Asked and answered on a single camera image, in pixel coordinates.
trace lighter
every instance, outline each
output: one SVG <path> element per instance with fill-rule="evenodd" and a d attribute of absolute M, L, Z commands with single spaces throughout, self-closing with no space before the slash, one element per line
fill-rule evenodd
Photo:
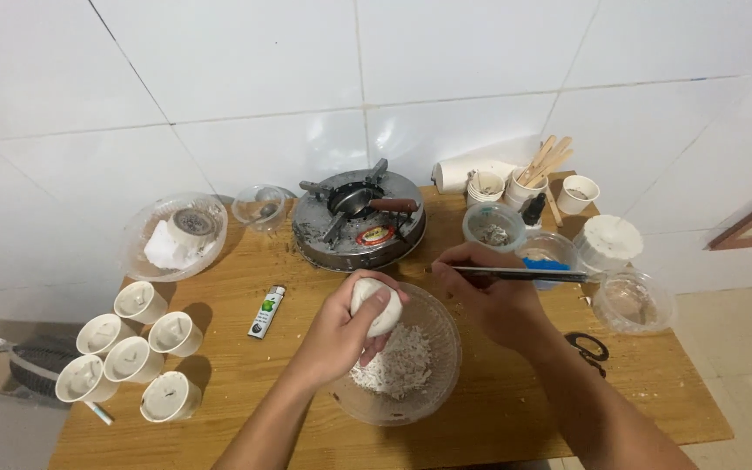
<path fill-rule="evenodd" d="M 252 327 L 248 330 L 248 336 L 263 339 L 266 336 L 266 331 L 269 329 L 269 325 L 272 323 L 277 307 L 280 305 L 280 301 L 283 300 L 283 294 L 286 293 L 286 288 L 282 285 L 273 285 L 269 289 L 269 293 L 266 294 L 266 298 L 263 300 L 263 304 L 257 311 L 257 316 L 252 322 Z"/>

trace hand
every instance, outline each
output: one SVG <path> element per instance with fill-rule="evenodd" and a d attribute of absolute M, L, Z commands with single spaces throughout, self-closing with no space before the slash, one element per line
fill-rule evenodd
<path fill-rule="evenodd" d="M 514 253 L 501 253 L 478 242 L 466 242 L 443 252 L 431 264 L 431 270 L 447 294 L 452 294 L 469 311 L 470 318 L 493 341 L 527 355 L 532 346 L 541 346 L 541 338 L 558 331 L 550 323 L 538 292 L 529 281 L 504 281 L 489 278 L 475 285 L 449 266 L 524 268 Z"/>
<path fill-rule="evenodd" d="M 410 301 L 408 294 L 391 276 L 376 271 L 359 269 L 324 300 L 312 326 L 309 327 L 301 347 L 287 367 L 315 388 L 323 386 L 348 373 L 356 361 L 368 365 L 376 353 L 384 349 L 390 333 L 368 338 L 370 324 L 382 313 L 390 300 L 390 292 L 382 288 L 365 299 L 356 316 L 350 316 L 353 284 L 361 278 L 374 278 L 388 284 L 399 294 L 403 304 Z"/>

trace white clay ball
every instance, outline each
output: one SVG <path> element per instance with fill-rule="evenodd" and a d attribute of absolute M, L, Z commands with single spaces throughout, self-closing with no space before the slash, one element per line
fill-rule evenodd
<path fill-rule="evenodd" d="M 356 311 L 362 306 L 364 300 L 376 294 L 376 291 L 382 287 L 388 288 L 390 291 L 390 300 L 382 314 L 376 317 L 372 324 L 370 324 L 368 338 L 384 335 L 400 322 L 400 316 L 402 315 L 400 295 L 388 287 L 387 284 L 373 278 L 361 278 L 352 286 L 352 300 L 350 302 L 350 315 L 352 316 L 356 315 Z"/>

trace clear plastic bowl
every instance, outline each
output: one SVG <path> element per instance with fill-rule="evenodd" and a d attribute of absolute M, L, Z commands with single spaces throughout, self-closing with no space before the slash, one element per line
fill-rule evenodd
<path fill-rule="evenodd" d="M 579 269 L 579 253 L 573 242 L 556 232 L 527 230 L 527 238 L 518 247 L 516 254 L 532 261 L 556 261 L 570 266 L 570 271 Z M 553 289 L 559 282 L 533 281 L 538 290 Z"/>
<path fill-rule="evenodd" d="M 401 400 L 387 394 L 364 390 L 347 374 L 329 385 L 332 398 L 350 416 L 377 426 L 402 426 L 431 415 L 454 390 L 460 375 L 463 353 L 460 334 L 449 311 L 423 289 L 399 283 L 411 301 L 402 311 L 405 326 L 420 326 L 431 347 L 431 376 L 420 390 L 412 390 Z"/>
<path fill-rule="evenodd" d="M 153 236 L 159 221 L 167 221 L 174 212 L 193 208 L 214 219 L 214 246 L 196 263 L 186 269 L 161 269 L 144 255 L 144 246 Z M 126 275 L 138 281 L 171 283 L 187 279 L 211 265 L 222 251 L 228 232 L 228 212 L 219 199 L 202 192 L 183 192 L 153 202 L 135 214 L 126 227 L 121 241 L 120 263 Z"/>
<path fill-rule="evenodd" d="M 463 238 L 467 242 L 481 242 L 484 230 L 495 224 L 507 231 L 509 243 L 494 246 L 485 243 L 486 246 L 498 252 L 514 252 L 524 242 L 527 236 L 527 227 L 524 219 L 515 209 L 499 202 L 481 202 L 466 209 L 463 216 Z"/>
<path fill-rule="evenodd" d="M 669 328 L 678 315 L 672 294 L 634 268 L 603 272 L 593 296 L 593 314 L 619 333 L 648 333 Z"/>
<path fill-rule="evenodd" d="M 283 210 L 286 195 L 276 186 L 256 185 L 245 188 L 234 198 L 231 213 L 234 218 L 246 227 L 258 232 L 273 232 L 286 219 Z M 274 212 L 263 216 L 261 210 L 269 204 L 274 204 Z"/>

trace portable gas stove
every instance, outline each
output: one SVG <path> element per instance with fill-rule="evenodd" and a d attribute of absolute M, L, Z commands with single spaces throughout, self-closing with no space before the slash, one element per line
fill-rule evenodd
<path fill-rule="evenodd" d="M 388 170 L 347 171 L 320 183 L 301 181 L 308 191 L 292 215 L 298 251 L 319 268 L 339 272 L 377 269 L 413 250 L 425 233 L 420 189 Z"/>

